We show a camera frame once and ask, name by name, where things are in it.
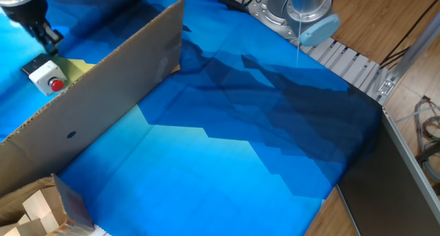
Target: hole in cardboard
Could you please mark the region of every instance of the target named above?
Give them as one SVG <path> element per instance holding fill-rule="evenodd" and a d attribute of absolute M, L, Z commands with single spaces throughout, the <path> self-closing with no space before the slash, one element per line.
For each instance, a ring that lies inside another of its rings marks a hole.
<path fill-rule="evenodd" d="M 67 139 L 70 139 L 72 137 L 74 137 L 74 135 L 76 134 L 76 131 L 72 131 L 67 135 Z"/>

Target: emergency stop button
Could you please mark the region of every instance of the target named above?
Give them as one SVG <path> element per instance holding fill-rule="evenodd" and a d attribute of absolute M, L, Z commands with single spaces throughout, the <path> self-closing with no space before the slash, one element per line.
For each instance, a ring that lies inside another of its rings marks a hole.
<path fill-rule="evenodd" d="M 53 78 L 49 81 L 50 88 L 54 92 L 59 92 L 62 88 L 64 88 L 64 82 L 60 81 L 57 78 Z"/>

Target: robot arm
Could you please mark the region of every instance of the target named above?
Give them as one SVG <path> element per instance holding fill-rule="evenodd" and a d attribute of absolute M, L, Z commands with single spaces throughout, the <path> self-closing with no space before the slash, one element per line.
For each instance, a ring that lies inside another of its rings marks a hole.
<path fill-rule="evenodd" d="M 333 0 L 261 0 L 248 9 L 254 17 L 286 39 L 297 36 L 301 44 L 314 46 L 339 28 Z"/>
<path fill-rule="evenodd" d="M 340 26 L 338 15 L 332 10 L 333 0 L 287 0 L 283 16 L 305 46 L 317 45 Z"/>
<path fill-rule="evenodd" d="M 47 22 L 46 0 L 0 0 L 0 7 L 10 19 L 20 23 L 36 38 L 48 54 L 57 54 L 56 46 L 63 40 L 63 35 L 52 30 Z"/>

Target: wooden block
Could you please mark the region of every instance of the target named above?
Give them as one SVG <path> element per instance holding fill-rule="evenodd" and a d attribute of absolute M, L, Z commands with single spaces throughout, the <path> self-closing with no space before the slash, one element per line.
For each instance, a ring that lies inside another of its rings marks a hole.
<path fill-rule="evenodd" d="M 41 219 L 48 213 L 61 208 L 61 199 L 54 186 L 37 191 L 24 201 L 23 206 L 30 220 Z"/>
<path fill-rule="evenodd" d="M 28 215 L 24 214 L 19 220 L 19 225 L 23 225 L 24 223 L 30 222 Z"/>
<path fill-rule="evenodd" d="M 56 230 L 60 225 L 64 223 L 66 215 L 62 208 L 59 208 L 51 213 L 48 213 L 45 217 L 41 219 L 41 224 L 46 230 L 46 233 L 50 233 Z"/>
<path fill-rule="evenodd" d="M 7 225 L 7 226 L 0 226 L 0 236 L 4 236 L 7 232 L 12 230 L 17 225 L 18 224 L 11 224 L 11 225 Z"/>
<path fill-rule="evenodd" d="M 41 225 L 39 219 L 25 223 L 23 225 L 18 225 L 12 230 L 7 232 L 4 236 L 45 236 L 46 231 Z"/>

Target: white wire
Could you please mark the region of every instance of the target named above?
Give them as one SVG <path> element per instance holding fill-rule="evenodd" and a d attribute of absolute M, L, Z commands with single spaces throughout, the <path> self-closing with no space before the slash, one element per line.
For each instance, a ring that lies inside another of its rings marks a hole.
<path fill-rule="evenodd" d="M 296 50 L 296 68 L 298 68 L 298 59 L 300 57 L 300 35 L 301 35 L 301 21 L 300 21 L 300 29 L 299 29 L 299 33 L 298 33 L 298 49 Z"/>
<path fill-rule="evenodd" d="M 440 106 L 434 106 L 434 107 L 429 107 L 429 108 L 421 109 L 418 112 L 415 112 L 415 113 L 413 113 L 413 114 L 411 114 L 409 116 L 405 116 L 404 118 L 395 121 L 395 123 L 403 122 L 405 120 L 408 120 L 409 118 L 412 118 L 413 116 L 415 116 L 417 114 L 420 114 L 421 112 L 425 112 L 425 111 L 428 111 L 428 110 L 431 110 L 431 109 L 440 109 Z"/>

